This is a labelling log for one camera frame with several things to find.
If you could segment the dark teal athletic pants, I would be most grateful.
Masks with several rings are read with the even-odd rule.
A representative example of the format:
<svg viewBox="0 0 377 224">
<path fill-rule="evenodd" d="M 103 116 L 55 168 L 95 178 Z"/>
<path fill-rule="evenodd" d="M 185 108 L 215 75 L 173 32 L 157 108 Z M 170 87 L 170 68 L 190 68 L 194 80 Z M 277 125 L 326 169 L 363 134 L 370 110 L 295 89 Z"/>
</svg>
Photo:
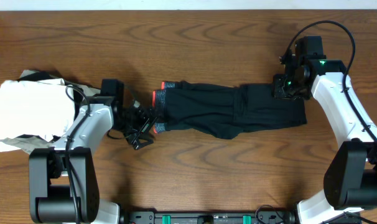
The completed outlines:
<svg viewBox="0 0 377 224">
<path fill-rule="evenodd" d="M 303 100 L 273 97 L 272 85 L 237 87 L 205 83 L 162 82 L 152 94 L 159 117 L 156 134 L 195 129 L 220 139 L 240 133 L 292 128 L 307 123 Z"/>
</svg>

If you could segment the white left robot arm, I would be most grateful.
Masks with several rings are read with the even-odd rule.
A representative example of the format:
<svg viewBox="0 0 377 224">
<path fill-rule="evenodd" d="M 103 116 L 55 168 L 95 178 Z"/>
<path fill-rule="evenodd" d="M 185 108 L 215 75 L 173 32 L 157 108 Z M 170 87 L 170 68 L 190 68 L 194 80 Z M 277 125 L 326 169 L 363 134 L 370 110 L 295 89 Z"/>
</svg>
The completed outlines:
<svg viewBox="0 0 377 224">
<path fill-rule="evenodd" d="M 113 97 L 82 105 L 72 127 L 29 156 L 30 216 L 36 223 L 128 223 L 120 205 L 100 198 L 93 155 L 114 129 L 138 150 L 153 143 L 156 111 L 138 101 L 125 108 Z"/>
</svg>

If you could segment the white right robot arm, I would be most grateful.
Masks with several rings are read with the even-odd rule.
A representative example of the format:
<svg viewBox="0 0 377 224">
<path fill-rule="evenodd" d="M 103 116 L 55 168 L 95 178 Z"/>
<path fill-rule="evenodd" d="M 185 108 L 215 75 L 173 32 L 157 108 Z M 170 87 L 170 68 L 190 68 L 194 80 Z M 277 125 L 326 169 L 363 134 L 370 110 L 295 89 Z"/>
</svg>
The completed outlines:
<svg viewBox="0 0 377 224">
<path fill-rule="evenodd" d="M 323 189 L 296 206 L 299 223 L 330 223 L 377 208 L 377 126 L 370 119 L 340 60 L 321 53 L 286 53 L 285 68 L 273 78 L 274 96 L 314 98 L 322 107 L 337 140 Z"/>
</svg>

